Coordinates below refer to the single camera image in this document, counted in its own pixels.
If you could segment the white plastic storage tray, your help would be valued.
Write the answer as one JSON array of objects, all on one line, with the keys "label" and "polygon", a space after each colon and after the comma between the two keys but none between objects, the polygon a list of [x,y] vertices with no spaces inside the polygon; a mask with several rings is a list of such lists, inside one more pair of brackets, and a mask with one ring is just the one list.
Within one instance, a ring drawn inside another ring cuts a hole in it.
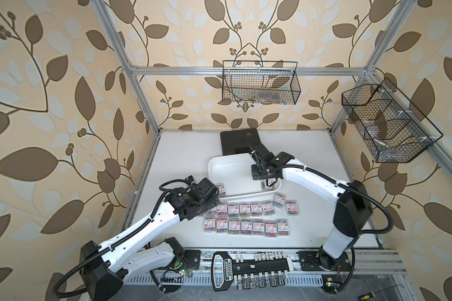
[{"label": "white plastic storage tray", "polygon": [[245,198],[258,198],[277,193],[282,182],[278,182],[270,190],[262,189],[261,180],[253,180],[251,166],[254,160],[248,154],[219,156],[208,163],[208,178],[216,184],[222,184],[224,195],[221,201],[236,201]]}]

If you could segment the paper clip box sixteenth removed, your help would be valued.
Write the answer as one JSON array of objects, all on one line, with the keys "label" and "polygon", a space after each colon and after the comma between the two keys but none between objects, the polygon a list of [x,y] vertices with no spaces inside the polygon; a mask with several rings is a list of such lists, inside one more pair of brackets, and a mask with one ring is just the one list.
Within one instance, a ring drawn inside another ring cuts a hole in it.
[{"label": "paper clip box sixteenth removed", "polygon": [[206,217],[203,222],[203,229],[206,233],[216,232],[216,219],[214,217]]}]

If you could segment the paper clip box fourteenth removed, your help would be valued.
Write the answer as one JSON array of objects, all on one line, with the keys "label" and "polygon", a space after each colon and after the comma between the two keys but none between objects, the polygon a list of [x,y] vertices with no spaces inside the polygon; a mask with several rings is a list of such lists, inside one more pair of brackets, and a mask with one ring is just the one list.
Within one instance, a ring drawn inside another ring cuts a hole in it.
[{"label": "paper clip box fourteenth removed", "polygon": [[269,238],[277,237],[277,223],[272,220],[266,220],[264,222],[265,236]]}]

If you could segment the paper clip box eleventh removed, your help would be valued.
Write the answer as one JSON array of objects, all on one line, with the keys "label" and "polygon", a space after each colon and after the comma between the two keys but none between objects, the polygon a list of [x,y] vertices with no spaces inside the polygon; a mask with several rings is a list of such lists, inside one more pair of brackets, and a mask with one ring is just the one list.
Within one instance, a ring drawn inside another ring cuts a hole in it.
[{"label": "paper clip box eleventh removed", "polygon": [[239,235],[241,232],[241,221],[237,218],[231,218],[228,220],[228,234]]}]

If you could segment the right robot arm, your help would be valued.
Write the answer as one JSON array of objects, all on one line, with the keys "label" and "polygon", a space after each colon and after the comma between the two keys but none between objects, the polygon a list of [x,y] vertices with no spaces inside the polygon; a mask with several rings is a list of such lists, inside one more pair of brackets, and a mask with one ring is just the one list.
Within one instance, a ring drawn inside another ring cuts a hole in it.
[{"label": "right robot arm", "polygon": [[[338,295],[344,291],[353,276],[356,262],[354,245],[357,240],[366,234],[389,233],[394,226],[392,215],[380,202],[363,191],[364,185],[361,182],[348,183],[332,178],[285,152],[275,156],[252,134],[246,135],[246,141],[249,155],[255,162],[251,166],[252,179],[284,179],[310,190],[335,206],[333,228],[318,249],[313,263],[324,270],[334,270],[341,256],[346,250],[350,250],[352,258],[346,279],[340,285],[332,285],[328,280],[322,287],[326,294]],[[373,214],[373,206],[383,212],[387,225],[382,229],[365,230],[364,226]]]}]

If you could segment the paper clip box thirteenth removed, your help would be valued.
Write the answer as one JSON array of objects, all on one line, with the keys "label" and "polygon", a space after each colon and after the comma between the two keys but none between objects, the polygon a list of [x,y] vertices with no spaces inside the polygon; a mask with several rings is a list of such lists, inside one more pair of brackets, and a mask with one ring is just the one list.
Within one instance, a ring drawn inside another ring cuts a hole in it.
[{"label": "paper clip box thirteenth removed", "polygon": [[265,235],[265,223],[262,219],[254,219],[252,221],[252,235],[264,236]]}]

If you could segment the paper clip box twelfth removed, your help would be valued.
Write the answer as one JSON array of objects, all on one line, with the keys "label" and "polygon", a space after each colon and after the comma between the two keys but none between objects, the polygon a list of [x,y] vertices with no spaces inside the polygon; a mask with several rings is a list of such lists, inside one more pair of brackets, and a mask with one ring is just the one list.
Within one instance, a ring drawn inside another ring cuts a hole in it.
[{"label": "paper clip box twelfth removed", "polygon": [[241,235],[252,235],[252,229],[253,229],[253,222],[250,219],[241,219],[241,229],[240,234]]}]

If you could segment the paper clip box fifteenth removed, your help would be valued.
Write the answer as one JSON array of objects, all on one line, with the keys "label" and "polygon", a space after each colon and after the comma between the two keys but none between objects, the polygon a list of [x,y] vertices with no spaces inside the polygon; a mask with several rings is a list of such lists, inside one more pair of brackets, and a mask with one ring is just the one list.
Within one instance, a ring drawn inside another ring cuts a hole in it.
[{"label": "paper clip box fifteenth removed", "polygon": [[279,237],[287,237],[290,235],[290,226],[286,219],[277,219],[277,235]]}]

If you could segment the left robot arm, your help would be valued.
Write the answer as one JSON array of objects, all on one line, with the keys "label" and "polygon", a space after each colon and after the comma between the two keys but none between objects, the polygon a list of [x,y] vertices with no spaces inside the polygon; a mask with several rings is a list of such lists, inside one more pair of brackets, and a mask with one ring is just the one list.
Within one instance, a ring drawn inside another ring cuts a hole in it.
[{"label": "left robot arm", "polygon": [[152,212],[123,232],[100,244],[90,241],[80,250],[80,263],[56,282],[53,297],[71,298],[87,293],[91,300],[109,300],[134,273],[166,267],[177,260],[182,247],[167,239],[154,248],[145,246],[159,234],[219,205],[219,189],[209,179],[193,176],[177,181],[179,188],[159,187],[161,195]]}]

